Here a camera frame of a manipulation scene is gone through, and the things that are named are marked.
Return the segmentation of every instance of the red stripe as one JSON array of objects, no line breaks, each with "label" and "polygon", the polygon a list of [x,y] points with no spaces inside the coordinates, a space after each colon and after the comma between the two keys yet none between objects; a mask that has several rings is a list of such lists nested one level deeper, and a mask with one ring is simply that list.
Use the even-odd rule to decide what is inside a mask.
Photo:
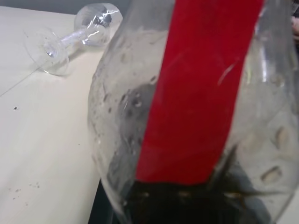
[{"label": "red stripe", "polygon": [[262,0],[177,0],[137,166],[143,182],[205,182],[230,129]]}]

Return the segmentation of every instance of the white table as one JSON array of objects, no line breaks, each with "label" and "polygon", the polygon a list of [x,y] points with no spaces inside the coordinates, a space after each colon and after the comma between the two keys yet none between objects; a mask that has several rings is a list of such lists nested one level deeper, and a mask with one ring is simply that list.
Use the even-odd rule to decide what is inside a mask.
[{"label": "white table", "polygon": [[36,69],[23,30],[47,26],[65,35],[73,20],[0,7],[1,224],[88,222],[100,177],[88,146],[87,98],[103,52],[73,59],[67,78],[36,71],[9,90]]}]

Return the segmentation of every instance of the dark background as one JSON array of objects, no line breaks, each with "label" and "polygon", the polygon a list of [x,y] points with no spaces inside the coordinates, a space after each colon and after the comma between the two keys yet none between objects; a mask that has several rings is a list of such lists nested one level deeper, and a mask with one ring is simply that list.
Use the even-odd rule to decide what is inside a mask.
[{"label": "dark background", "polygon": [[131,0],[0,0],[0,6],[77,14],[83,6],[101,2],[114,4],[119,8],[121,14],[124,15]]}]

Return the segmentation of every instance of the glass bottle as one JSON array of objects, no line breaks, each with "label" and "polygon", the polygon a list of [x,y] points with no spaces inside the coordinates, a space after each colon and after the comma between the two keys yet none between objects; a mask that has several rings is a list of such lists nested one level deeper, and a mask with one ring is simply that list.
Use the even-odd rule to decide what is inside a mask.
[{"label": "glass bottle", "polygon": [[[298,64],[289,1],[263,3],[244,60],[229,134],[207,181],[181,184],[136,178],[175,4],[134,0],[93,76],[88,123],[93,159],[107,196],[123,224],[273,223],[289,203],[299,174],[294,75]],[[186,27],[180,29],[184,43]],[[234,64],[224,70],[219,86],[232,69]]]}]

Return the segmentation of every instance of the glass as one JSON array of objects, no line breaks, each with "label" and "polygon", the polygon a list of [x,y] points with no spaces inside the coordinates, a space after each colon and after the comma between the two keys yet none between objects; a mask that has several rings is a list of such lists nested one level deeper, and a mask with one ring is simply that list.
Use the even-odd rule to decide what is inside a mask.
[{"label": "glass", "polygon": [[[177,187],[157,183],[157,188],[140,188],[135,178],[174,3],[133,1],[93,76],[88,104],[93,159],[121,223],[140,223],[142,216],[147,220],[146,215],[162,203],[156,190],[171,195]],[[244,63],[224,152],[207,183],[207,188],[217,189],[207,197],[219,196],[222,201],[216,204],[230,205],[225,214],[223,208],[212,208],[216,217],[230,216],[231,208],[238,211],[227,223],[277,221],[298,185],[298,64],[290,14],[291,2],[265,1]],[[188,187],[175,190],[182,207],[193,191],[203,190]],[[207,208],[191,209],[203,219],[213,219],[211,213],[206,217]]]},{"label": "glass", "polygon": [[50,28],[31,34],[25,32],[25,48],[32,60],[43,71],[53,75],[66,75],[69,55],[73,46],[102,47],[108,44],[122,21],[118,8],[110,3],[96,3],[83,7],[75,17],[75,31],[58,37]]}]

